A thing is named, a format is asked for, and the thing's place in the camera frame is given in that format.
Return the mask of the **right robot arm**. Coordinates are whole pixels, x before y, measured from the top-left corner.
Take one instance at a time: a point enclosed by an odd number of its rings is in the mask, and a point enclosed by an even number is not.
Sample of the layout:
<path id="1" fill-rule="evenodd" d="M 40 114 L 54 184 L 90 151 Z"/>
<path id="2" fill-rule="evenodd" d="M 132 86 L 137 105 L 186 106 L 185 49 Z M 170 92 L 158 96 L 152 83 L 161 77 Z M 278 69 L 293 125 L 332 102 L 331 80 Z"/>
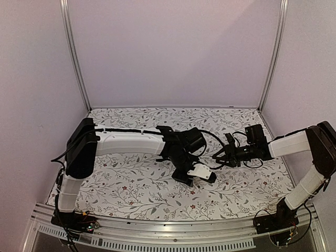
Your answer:
<path id="1" fill-rule="evenodd" d="M 245 128 L 245 136 L 247 144 L 236 146 L 233 135 L 226 134 L 227 144 L 213 155 L 216 163 L 239 167 L 244 161 L 282 158 L 297 159 L 299 166 L 309 165 L 292 191 L 278 203 L 277 213 L 271 218 L 271 224 L 282 229 L 291 222 L 291 212 L 319 190 L 325 190 L 335 173 L 335 129 L 328 121 L 322 121 L 268 141 L 261 124 L 255 124 Z"/>

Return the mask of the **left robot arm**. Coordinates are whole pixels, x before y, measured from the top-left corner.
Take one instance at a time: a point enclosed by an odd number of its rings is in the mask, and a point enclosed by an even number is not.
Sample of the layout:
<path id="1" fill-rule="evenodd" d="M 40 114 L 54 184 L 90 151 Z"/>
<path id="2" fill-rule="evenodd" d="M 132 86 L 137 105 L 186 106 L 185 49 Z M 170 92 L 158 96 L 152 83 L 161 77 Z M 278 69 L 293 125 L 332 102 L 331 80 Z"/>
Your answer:
<path id="1" fill-rule="evenodd" d="M 107 128 L 83 119 L 67 142 L 66 150 L 52 161 L 64 159 L 65 173 L 56 201 L 57 218 L 67 228 L 78 223 L 75 210 L 81 183 L 94 171 L 97 156 L 106 154 L 144 153 L 171 161 L 177 172 L 177 181 L 191 183 L 188 174 L 198 158 L 194 152 L 206 145 L 198 128 L 174 131 L 170 126 L 157 125 L 149 129 Z"/>

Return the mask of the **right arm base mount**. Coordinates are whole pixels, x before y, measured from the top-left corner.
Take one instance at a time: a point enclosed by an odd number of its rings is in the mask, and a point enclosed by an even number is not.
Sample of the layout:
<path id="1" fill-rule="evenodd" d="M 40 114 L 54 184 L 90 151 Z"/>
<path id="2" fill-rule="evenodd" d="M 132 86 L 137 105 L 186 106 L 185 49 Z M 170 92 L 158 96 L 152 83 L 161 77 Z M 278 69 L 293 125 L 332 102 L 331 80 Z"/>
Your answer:
<path id="1" fill-rule="evenodd" d="M 270 214 L 264 210 L 267 215 L 257 216 L 254 219 L 253 226 L 256 228 L 257 234 L 275 232 L 286 229 L 284 232 L 278 232 L 270 235 L 271 242 L 278 247 L 288 246 L 292 241 L 294 234 L 297 231 L 299 220 L 296 215 L 296 210 L 291 210 L 286 204 L 279 203 L 274 214 Z"/>

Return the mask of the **white remote control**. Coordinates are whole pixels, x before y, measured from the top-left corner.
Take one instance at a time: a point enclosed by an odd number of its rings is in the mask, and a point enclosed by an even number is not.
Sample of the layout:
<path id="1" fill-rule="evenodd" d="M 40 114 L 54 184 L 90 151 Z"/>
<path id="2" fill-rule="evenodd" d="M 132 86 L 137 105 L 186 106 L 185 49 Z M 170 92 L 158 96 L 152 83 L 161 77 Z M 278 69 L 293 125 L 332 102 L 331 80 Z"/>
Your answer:
<path id="1" fill-rule="evenodd" d="M 194 188 L 202 188 L 204 185 L 204 181 L 201 180 L 199 177 L 193 178 L 193 187 Z"/>

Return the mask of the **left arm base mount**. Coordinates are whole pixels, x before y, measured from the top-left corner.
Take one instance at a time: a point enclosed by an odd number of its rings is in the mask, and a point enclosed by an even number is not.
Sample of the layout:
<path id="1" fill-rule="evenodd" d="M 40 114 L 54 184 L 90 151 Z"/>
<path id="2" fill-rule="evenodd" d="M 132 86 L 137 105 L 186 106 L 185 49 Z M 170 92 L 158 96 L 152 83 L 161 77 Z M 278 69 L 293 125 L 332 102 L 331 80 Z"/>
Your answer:
<path id="1" fill-rule="evenodd" d="M 53 225 L 66 229 L 69 233 L 90 233 L 100 227 L 96 217 L 89 215 L 89 212 L 76 213 L 61 212 L 58 204 L 55 205 L 55 210 L 51 219 Z"/>

